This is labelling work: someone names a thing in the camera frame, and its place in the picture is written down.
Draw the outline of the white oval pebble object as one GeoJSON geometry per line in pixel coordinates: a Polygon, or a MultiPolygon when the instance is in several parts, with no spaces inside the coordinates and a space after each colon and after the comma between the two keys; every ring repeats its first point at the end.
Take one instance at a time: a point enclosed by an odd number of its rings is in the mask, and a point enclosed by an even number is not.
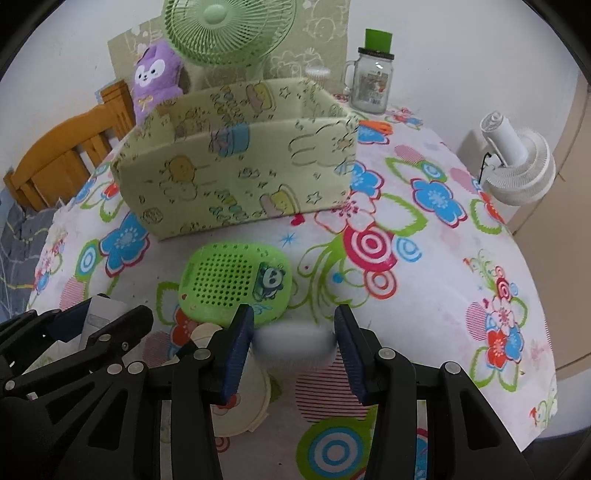
{"type": "Polygon", "coordinates": [[[283,320],[256,329],[252,352],[270,370],[299,372],[328,367],[338,344],[331,325],[283,320]]]}

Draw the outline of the round white cartoon lid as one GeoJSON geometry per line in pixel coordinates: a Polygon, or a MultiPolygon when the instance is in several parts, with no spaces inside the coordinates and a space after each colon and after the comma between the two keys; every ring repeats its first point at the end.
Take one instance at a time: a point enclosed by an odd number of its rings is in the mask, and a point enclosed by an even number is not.
{"type": "Polygon", "coordinates": [[[233,437],[255,431],[267,417],[270,394],[270,376],[249,350],[238,392],[225,405],[211,405],[215,436],[233,437]]]}

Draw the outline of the green perforated panda case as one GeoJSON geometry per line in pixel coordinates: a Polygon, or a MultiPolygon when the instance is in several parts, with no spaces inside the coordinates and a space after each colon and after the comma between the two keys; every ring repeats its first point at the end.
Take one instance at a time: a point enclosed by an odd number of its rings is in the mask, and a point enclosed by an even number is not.
{"type": "Polygon", "coordinates": [[[283,316],[291,288],[290,260],[276,247],[211,243],[188,260],[177,290],[178,305],[187,318],[222,327],[240,305],[249,305],[254,324],[262,326],[283,316]]]}

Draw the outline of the grey plaid cloth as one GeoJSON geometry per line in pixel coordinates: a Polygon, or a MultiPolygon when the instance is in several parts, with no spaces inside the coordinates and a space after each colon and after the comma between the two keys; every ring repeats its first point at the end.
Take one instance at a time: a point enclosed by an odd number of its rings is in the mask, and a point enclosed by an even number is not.
{"type": "Polygon", "coordinates": [[[1,209],[1,322],[27,310],[55,209],[35,212],[18,204],[1,209]]]}

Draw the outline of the wooden chair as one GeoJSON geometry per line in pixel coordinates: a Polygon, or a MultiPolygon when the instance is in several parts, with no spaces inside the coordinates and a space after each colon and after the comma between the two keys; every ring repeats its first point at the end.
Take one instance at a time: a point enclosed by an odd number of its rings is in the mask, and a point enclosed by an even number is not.
{"type": "Polygon", "coordinates": [[[4,184],[20,206],[41,211],[69,201],[89,179],[81,154],[97,167],[112,150],[109,139],[122,139],[135,125],[127,84],[119,80],[100,91],[102,102],[52,128],[26,152],[4,184]]]}

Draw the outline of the floral tablecloth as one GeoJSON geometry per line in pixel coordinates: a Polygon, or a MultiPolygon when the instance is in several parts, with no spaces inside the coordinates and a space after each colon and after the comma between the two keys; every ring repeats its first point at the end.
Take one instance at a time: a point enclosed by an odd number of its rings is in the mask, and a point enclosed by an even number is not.
{"type": "Polygon", "coordinates": [[[360,128],[342,209],[166,241],[146,232],[100,166],[57,212],[29,306],[65,309],[99,293],[145,304],[154,324],[135,356],[157,366],[195,329],[177,302],[190,255],[214,242],[270,245],[293,268],[288,320],[322,325],[346,303],[411,361],[458,362],[527,448],[558,403],[545,315],[526,261],[489,196],[439,136],[397,112],[387,120],[388,133],[360,128]]]}

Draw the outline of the yellow cartoon fabric storage box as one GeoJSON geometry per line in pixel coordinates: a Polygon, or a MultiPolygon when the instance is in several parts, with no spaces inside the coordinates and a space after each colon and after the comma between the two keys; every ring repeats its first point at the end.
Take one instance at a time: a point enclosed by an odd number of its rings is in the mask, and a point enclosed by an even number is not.
{"type": "Polygon", "coordinates": [[[359,118],[308,78],[236,83],[164,102],[111,164],[160,240],[342,206],[359,118]]]}

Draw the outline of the purple plush toy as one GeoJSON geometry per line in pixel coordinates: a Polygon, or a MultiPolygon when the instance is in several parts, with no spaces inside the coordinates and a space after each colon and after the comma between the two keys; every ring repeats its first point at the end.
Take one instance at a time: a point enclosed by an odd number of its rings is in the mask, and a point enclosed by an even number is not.
{"type": "Polygon", "coordinates": [[[165,40],[147,48],[136,63],[132,78],[131,95],[137,125],[160,103],[183,95],[179,85],[182,68],[182,59],[165,40]]]}

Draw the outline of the white standing fan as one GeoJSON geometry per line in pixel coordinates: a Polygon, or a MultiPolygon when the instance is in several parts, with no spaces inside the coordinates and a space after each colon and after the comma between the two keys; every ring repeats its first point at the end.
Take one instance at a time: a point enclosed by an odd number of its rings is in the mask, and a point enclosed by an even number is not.
{"type": "Polygon", "coordinates": [[[481,133],[492,149],[485,185],[501,203],[522,207],[541,200],[556,177],[556,162],[547,140],[530,128],[516,130],[499,111],[485,116],[481,133]]]}

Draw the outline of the cotton swab container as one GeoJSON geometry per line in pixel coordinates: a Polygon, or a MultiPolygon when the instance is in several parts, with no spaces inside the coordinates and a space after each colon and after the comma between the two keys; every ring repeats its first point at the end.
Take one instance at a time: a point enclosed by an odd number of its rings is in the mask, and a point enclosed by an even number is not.
{"type": "Polygon", "coordinates": [[[325,66],[307,66],[304,75],[318,84],[325,85],[331,77],[331,69],[325,66]]]}

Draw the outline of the green desk fan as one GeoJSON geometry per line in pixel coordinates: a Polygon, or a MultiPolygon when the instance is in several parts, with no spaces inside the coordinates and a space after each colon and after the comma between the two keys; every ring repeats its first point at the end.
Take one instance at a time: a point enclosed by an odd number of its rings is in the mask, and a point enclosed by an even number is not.
{"type": "Polygon", "coordinates": [[[194,89],[262,80],[297,17],[294,1],[166,1],[163,32],[194,89]]]}

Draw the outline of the glass mason jar mug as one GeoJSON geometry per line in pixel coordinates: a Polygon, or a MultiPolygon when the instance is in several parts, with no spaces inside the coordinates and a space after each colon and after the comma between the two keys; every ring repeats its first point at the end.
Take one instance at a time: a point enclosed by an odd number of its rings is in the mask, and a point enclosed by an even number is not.
{"type": "Polygon", "coordinates": [[[359,58],[346,61],[342,85],[349,95],[349,104],[356,110],[383,114],[388,107],[394,72],[394,54],[363,47],[359,58]]]}

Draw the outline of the beige cartoon board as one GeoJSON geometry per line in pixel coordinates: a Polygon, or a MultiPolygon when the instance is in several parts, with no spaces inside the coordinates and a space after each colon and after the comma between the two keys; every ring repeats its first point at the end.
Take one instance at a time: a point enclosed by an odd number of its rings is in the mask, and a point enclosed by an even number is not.
{"type": "MultiPolygon", "coordinates": [[[[348,1],[298,1],[290,33],[263,59],[263,79],[305,77],[305,67],[325,66],[331,69],[331,77],[322,87],[341,94],[348,23],[348,1]]],[[[131,85],[136,62],[162,38],[162,20],[156,16],[110,39],[107,46],[115,78],[131,85]]]]}

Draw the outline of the green cup on jar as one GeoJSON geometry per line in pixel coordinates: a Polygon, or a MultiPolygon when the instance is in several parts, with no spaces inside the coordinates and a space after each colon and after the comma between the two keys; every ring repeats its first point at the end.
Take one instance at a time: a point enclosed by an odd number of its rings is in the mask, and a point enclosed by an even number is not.
{"type": "Polygon", "coordinates": [[[381,54],[391,54],[393,34],[388,31],[370,29],[365,31],[365,48],[381,54]]]}

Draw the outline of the orange handled scissors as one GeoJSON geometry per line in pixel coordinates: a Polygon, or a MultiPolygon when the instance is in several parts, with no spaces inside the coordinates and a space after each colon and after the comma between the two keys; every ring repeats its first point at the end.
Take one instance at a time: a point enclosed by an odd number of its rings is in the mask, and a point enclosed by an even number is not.
{"type": "Polygon", "coordinates": [[[360,126],[367,127],[372,129],[376,132],[381,133],[382,135],[392,135],[394,132],[394,127],[389,122],[385,121],[378,121],[378,120],[360,120],[360,126]]]}

